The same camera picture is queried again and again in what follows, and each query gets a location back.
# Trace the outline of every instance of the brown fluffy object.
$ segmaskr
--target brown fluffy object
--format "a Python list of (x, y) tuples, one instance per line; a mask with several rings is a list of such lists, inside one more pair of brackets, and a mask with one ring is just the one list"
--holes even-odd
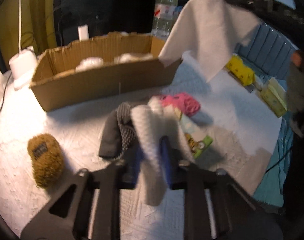
[(64, 158), (58, 141), (50, 134), (40, 134), (28, 141), (33, 177), (38, 187), (47, 188), (62, 174)]

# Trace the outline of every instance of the white tablecloth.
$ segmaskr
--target white tablecloth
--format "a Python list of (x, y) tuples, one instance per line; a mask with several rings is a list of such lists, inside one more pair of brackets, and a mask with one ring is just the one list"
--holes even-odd
[[(237, 181), (253, 193), (274, 150), (280, 120), (223, 70), (205, 83), (190, 63), (183, 62), (168, 87), (103, 98), (50, 113), (41, 109), (31, 90), (24, 87), (14, 91), (11, 83), (0, 115), (0, 214), (10, 228), (20, 235), (72, 172), (84, 167), (94, 171), (107, 165), (98, 158), (100, 138), (107, 115), (121, 102), (182, 91), (202, 105), (194, 117), (196, 122), (206, 125), (205, 129), (215, 126), (233, 132), (231, 143), (240, 143), (247, 158), (241, 166), (231, 162), (230, 168)], [(48, 191), (35, 186), (26, 150), (27, 141), (44, 132), (59, 141), (68, 167), (61, 181)], [(219, 136), (215, 140), (222, 144)], [(228, 154), (227, 148), (220, 147), (226, 151), (222, 156)], [(150, 207), (143, 203), (143, 188), (140, 180), (136, 190), (121, 191), (122, 239), (183, 239), (183, 192), (168, 191), (159, 207)]]

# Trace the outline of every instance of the cardboard box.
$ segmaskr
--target cardboard box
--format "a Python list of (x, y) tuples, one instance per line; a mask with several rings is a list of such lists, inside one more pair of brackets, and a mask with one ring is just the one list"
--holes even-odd
[[(109, 33), (88, 41), (47, 49), (31, 80), (31, 90), (44, 111), (134, 90), (169, 85), (182, 62), (164, 67), (158, 55), (164, 41), (146, 34)], [(114, 64), (124, 53), (151, 53), (153, 59)], [(104, 66), (75, 72), (81, 60), (102, 57)]]

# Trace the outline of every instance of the water bottle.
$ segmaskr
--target water bottle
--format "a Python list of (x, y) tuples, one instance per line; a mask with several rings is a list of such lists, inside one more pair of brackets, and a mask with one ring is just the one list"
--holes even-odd
[(174, 0), (157, 0), (154, 10), (152, 34), (167, 37), (173, 26), (173, 13), (176, 7)]

